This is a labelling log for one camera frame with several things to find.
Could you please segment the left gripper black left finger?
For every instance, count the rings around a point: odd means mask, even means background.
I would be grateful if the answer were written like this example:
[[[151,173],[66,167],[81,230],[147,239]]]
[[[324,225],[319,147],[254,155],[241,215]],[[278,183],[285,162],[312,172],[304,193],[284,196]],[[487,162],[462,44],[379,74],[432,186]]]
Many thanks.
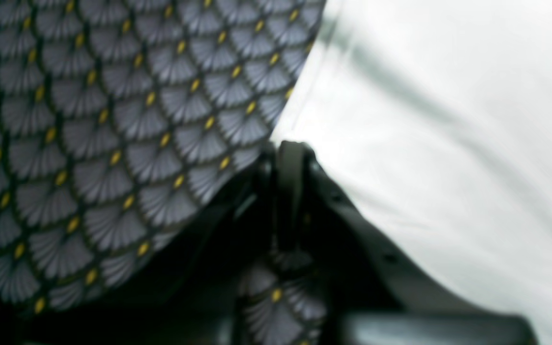
[[[217,198],[131,281],[88,306],[17,323],[20,345],[234,345],[237,284],[270,243],[262,197],[275,149]]]

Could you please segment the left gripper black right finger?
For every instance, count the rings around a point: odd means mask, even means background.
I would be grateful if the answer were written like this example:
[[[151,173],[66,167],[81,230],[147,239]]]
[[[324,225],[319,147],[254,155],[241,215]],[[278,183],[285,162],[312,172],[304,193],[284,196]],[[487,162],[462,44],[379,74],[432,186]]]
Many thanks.
[[[490,312],[423,271],[370,224],[304,143],[278,149],[278,246],[308,251],[332,299],[327,345],[535,345],[524,317]]]

